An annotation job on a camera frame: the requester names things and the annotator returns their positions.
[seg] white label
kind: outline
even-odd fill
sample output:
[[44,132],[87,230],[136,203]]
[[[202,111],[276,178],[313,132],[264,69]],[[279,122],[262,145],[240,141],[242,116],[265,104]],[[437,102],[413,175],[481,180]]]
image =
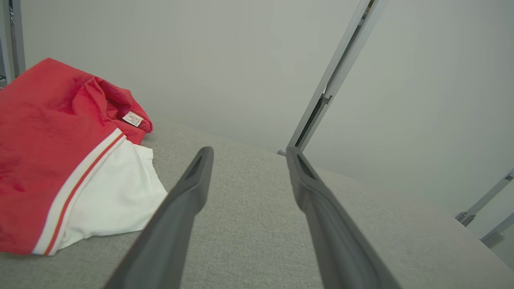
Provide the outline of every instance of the white label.
[[131,125],[133,125],[135,127],[138,127],[141,124],[141,122],[143,121],[143,118],[133,112],[128,112],[123,117],[123,120],[130,123]]

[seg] gray cushion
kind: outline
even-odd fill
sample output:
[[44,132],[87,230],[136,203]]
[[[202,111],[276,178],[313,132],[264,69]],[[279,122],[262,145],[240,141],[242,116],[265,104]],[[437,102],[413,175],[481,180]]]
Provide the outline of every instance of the gray cushion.
[[[285,157],[154,117],[144,146],[169,190],[214,147],[183,288],[321,288]],[[405,288],[513,288],[514,273],[451,216],[406,196],[317,170]],[[101,288],[138,233],[92,237],[53,257],[0,255],[2,288]]]

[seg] red stripe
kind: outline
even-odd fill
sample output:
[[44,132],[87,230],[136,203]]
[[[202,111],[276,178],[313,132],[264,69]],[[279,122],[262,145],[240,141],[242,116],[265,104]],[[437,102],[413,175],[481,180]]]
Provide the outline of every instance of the red stripe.
[[53,248],[53,245],[56,242],[57,235],[59,234],[59,230],[61,229],[61,225],[62,225],[62,222],[63,222],[63,219],[64,219],[64,214],[66,213],[66,209],[68,208],[69,202],[71,202],[71,199],[75,195],[77,189],[82,184],[82,182],[87,177],[87,175],[91,172],[91,170],[95,167],[95,165],[98,163],[98,161],[105,155],[105,153],[107,153],[107,151],[110,148],[112,148],[114,146],[114,144],[118,140],[120,140],[121,137],[123,137],[123,134],[120,134],[111,144],[109,144],[109,146],[107,148],[105,148],[105,150],[103,150],[103,152],[95,159],[95,161],[93,161],[93,163],[89,166],[87,171],[82,175],[80,180],[77,182],[77,184],[75,185],[75,187],[73,188],[73,190],[69,194],[68,199],[64,203],[63,209],[61,210],[61,215],[59,216],[59,221],[57,222],[57,227],[56,227],[55,231],[53,232],[52,240],[50,241],[50,244],[48,245],[48,248],[46,248],[45,255],[48,255],[50,253],[50,251]]

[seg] gray wall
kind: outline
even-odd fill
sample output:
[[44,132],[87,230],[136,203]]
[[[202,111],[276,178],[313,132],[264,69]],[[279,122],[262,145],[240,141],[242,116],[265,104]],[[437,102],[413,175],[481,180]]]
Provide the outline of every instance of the gray wall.
[[[457,215],[514,167],[513,2],[384,5],[305,154]],[[469,229],[493,229],[510,196]]]
[[358,3],[27,0],[26,62],[52,57],[130,89],[150,115],[276,153]]

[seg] white fabric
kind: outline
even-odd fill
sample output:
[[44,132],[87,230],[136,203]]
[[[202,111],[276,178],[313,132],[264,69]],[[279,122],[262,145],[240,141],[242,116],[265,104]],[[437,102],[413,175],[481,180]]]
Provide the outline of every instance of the white fabric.
[[152,149],[124,140],[79,195],[59,249],[91,236],[142,230],[167,195],[152,159]]

